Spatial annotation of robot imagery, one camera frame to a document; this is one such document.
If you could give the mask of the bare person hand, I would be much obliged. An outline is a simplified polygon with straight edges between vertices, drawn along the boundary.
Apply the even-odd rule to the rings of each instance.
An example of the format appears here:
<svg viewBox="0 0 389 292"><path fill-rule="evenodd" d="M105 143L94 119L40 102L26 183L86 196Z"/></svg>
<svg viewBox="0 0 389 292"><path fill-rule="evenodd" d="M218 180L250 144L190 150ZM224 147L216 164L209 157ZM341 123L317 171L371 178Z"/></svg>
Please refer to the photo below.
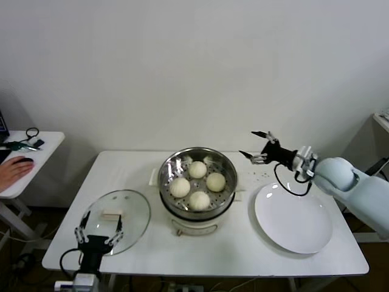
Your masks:
<svg viewBox="0 0 389 292"><path fill-rule="evenodd" d="M1 192L26 176L34 167L33 160L16 156L1 164Z"/></svg>

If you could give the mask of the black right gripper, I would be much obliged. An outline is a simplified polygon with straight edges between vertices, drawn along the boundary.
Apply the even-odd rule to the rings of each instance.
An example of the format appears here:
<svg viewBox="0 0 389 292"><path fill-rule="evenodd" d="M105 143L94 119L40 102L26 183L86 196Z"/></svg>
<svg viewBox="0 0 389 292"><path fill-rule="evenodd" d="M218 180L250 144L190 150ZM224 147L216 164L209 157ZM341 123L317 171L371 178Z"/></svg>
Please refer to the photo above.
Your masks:
<svg viewBox="0 0 389 292"><path fill-rule="evenodd" d="M258 155L252 155L241 150L239 151L252 164L270 164L275 161L284 166L292 166L298 150L283 148L280 145L279 140L270 131L252 131L251 133L268 141L262 152Z"/></svg>

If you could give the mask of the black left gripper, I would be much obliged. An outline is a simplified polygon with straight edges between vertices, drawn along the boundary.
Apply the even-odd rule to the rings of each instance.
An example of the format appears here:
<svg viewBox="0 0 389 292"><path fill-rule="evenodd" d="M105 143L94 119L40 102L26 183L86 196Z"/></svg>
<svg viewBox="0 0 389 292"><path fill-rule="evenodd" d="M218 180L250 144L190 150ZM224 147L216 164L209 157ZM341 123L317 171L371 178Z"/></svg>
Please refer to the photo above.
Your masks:
<svg viewBox="0 0 389 292"><path fill-rule="evenodd" d="M124 235L122 229L122 216L119 215L117 227L112 237L101 235L85 234L85 227L88 223L90 211L87 211L80 221L80 224L75 228L75 238L78 242L78 249L83 254L80 264L80 273L99 274L100 265L104 255L109 254L112 250L112 245L116 245Z"/></svg>

